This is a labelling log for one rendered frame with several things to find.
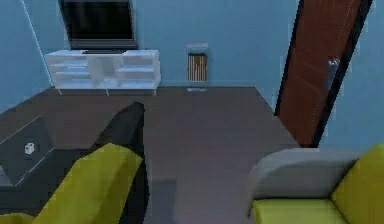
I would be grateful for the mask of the brown slatted trash can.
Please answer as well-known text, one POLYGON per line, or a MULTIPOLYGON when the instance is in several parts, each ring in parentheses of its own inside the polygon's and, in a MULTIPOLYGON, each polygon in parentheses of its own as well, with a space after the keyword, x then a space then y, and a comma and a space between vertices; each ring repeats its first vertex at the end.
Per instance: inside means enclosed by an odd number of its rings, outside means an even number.
POLYGON ((207 82, 207 43, 188 44, 187 56, 188 65, 187 79, 190 86, 187 88, 189 92, 203 92, 206 90, 207 82))

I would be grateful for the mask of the white shelf unit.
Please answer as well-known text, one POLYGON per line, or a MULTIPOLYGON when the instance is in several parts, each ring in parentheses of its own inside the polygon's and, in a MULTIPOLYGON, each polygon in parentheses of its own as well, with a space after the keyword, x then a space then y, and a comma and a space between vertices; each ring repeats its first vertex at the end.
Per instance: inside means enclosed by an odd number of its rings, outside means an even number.
POLYGON ((53 86, 63 89, 156 90, 161 82, 158 50, 59 50, 44 56, 53 86))

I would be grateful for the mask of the black television set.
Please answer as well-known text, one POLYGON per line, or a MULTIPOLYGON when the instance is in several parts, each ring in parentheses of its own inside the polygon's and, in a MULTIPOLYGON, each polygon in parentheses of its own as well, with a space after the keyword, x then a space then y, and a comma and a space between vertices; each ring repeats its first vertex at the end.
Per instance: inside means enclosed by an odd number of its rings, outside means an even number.
POLYGON ((137 50, 131 0, 58 0, 70 48, 137 50))

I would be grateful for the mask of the brown room door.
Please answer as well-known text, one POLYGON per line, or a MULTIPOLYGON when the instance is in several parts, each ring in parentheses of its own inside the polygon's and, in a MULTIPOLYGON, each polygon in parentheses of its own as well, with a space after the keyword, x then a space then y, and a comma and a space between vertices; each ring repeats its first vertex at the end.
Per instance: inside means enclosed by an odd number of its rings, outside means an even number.
POLYGON ((275 115, 302 147, 316 148, 373 0, 299 0, 275 115), (328 61, 340 60, 331 89, 328 61))

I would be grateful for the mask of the grey and yellow sofa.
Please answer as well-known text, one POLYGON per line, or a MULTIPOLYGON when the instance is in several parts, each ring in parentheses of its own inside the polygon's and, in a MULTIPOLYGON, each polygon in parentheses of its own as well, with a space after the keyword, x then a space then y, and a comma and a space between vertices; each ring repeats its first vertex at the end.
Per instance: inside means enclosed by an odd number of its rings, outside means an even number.
POLYGON ((384 144, 267 155, 248 175, 245 216, 252 224, 384 224, 384 144))

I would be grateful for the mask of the dark glass coffee table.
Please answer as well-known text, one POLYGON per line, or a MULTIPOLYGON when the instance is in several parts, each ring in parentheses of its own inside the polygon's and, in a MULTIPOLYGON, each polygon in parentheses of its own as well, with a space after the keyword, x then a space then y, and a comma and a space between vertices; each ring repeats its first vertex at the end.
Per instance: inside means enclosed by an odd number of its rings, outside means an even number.
POLYGON ((53 151, 54 146, 42 115, 0 141, 0 188, 20 185, 53 151), (33 143, 32 154, 25 145, 33 143))

